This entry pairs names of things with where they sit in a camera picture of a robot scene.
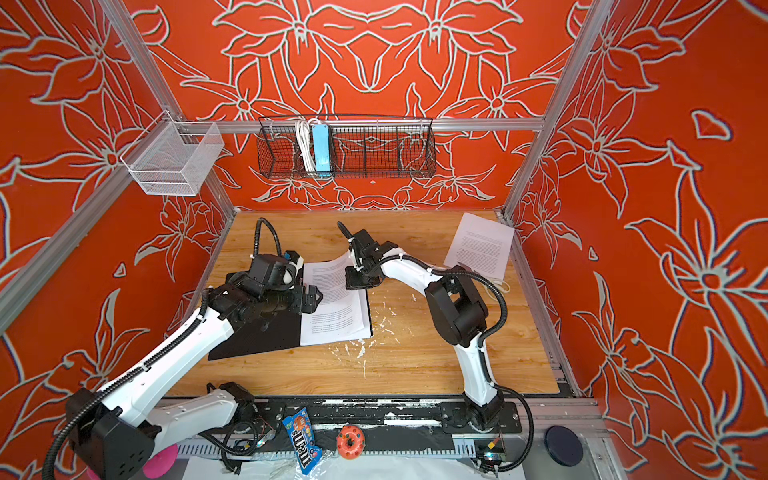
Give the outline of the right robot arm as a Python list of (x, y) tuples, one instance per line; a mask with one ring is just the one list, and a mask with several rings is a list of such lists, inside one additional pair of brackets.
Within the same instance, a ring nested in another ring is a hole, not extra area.
[(421, 292), (440, 337), (456, 353), (463, 378), (469, 423), (480, 431), (496, 424), (507, 398), (520, 402), (528, 427), (532, 411), (517, 391), (498, 384), (486, 349), (488, 338), (506, 324), (508, 306), (491, 281), (461, 266), (434, 267), (405, 253), (392, 242), (375, 241), (367, 230), (351, 232), (337, 226), (348, 243), (352, 264), (345, 269), (346, 288), (370, 290), (384, 280), (397, 280)]

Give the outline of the grey clip folder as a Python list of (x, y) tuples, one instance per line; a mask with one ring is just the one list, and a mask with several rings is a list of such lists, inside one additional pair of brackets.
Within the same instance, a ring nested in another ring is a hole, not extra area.
[(308, 347), (300, 345), (302, 314), (290, 312), (290, 290), (309, 284), (304, 280), (304, 267), (295, 277), (287, 266), (271, 269), (276, 279), (266, 280), (261, 267), (226, 275), (224, 285), (211, 294), (211, 307), (234, 320), (235, 333), (213, 348), (210, 360)]

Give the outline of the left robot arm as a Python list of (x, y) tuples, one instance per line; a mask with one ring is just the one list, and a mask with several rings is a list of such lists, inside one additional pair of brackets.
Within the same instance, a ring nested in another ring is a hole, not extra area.
[(129, 479), (172, 445), (199, 432), (246, 422), (246, 392), (223, 385), (171, 411), (158, 408), (165, 394), (211, 350), (244, 327), (276, 313), (313, 313), (323, 299), (303, 281), (304, 259), (294, 250), (263, 253), (253, 247), (247, 270), (203, 291), (200, 307), (131, 369), (100, 389), (81, 388), (66, 401), (65, 424), (43, 463), (56, 476), (64, 446), (100, 479)]

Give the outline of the paper sheet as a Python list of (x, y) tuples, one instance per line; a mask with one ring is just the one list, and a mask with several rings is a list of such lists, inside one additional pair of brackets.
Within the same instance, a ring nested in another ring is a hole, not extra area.
[(365, 290), (331, 290), (314, 313), (301, 315), (301, 346), (367, 339), (372, 335)]
[(512, 227), (497, 220), (464, 213), (443, 265), (467, 267), (500, 283), (505, 277), (514, 236)]
[(317, 286), (323, 293), (323, 298), (331, 290), (345, 288), (345, 268), (349, 265), (349, 257), (344, 254), (332, 261), (307, 263), (304, 266), (304, 280), (309, 285)]

